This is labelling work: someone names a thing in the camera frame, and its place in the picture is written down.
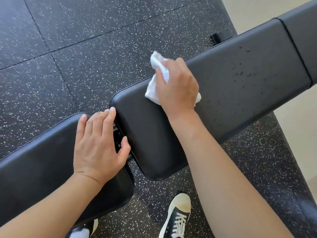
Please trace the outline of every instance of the seat cushion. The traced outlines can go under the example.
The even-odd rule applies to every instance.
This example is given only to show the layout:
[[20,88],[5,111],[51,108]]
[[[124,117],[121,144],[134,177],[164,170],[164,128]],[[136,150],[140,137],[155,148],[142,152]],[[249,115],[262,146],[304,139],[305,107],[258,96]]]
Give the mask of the seat cushion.
[[[68,117],[0,161],[0,226],[48,196],[73,174],[81,115]],[[125,165],[90,202],[75,226],[125,205],[133,190],[133,175]]]
[[[222,143],[309,88],[283,24],[271,20],[186,61],[202,99],[195,110]],[[150,79],[115,94],[115,123],[146,176],[162,180],[187,165],[162,108],[145,98]]]

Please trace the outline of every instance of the white shoelace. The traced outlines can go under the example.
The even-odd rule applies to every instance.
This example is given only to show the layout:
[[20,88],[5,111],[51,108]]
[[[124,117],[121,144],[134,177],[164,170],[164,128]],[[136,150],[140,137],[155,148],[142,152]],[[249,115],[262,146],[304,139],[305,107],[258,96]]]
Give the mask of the white shoelace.
[[174,229],[173,229],[173,233],[172,233],[172,238],[184,238],[184,232],[185,232],[185,224],[186,224],[186,218],[187,216],[180,214],[180,213],[176,213],[176,221],[174,221],[175,225],[174,225]]

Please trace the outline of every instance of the hand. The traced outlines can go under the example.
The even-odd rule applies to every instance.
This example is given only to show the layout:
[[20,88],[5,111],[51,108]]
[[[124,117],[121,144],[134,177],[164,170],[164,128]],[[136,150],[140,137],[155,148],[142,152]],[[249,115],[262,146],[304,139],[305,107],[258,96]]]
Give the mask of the hand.
[[157,93],[169,120],[194,111],[199,86],[182,58],[163,62],[170,73],[165,83],[162,72],[156,69]]
[[130,152],[126,137],[121,141],[121,149],[115,151],[113,121],[115,108],[95,113],[87,121],[84,114],[78,121],[74,150],[74,174],[87,176],[101,186],[112,179],[125,165]]

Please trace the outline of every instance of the shoe sole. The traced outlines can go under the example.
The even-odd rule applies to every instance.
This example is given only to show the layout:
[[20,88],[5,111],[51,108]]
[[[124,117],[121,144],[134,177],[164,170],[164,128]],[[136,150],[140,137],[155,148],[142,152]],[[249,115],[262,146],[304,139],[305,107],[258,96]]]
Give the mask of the shoe sole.
[[174,199],[172,200],[172,202],[170,203],[170,206],[168,207],[168,214],[167,214],[167,219],[159,233],[158,238],[163,238],[164,237],[164,233],[168,224],[168,221],[170,220],[171,214],[174,210],[175,207],[177,207],[178,209],[180,209],[183,212],[189,213],[189,216],[191,215],[191,199],[190,197],[185,194],[185,193],[180,193],[177,196],[174,197]]

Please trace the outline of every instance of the left hand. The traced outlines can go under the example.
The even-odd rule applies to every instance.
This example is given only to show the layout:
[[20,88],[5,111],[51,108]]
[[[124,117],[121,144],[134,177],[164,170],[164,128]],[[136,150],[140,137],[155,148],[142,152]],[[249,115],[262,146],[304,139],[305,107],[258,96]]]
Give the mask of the left hand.
[[87,121],[82,115],[78,121],[74,149],[74,174],[83,175],[97,181],[102,188],[125,165],[130,152],[126,137],[121,141],[117,153],[113,140],[115,108],[95,113]]

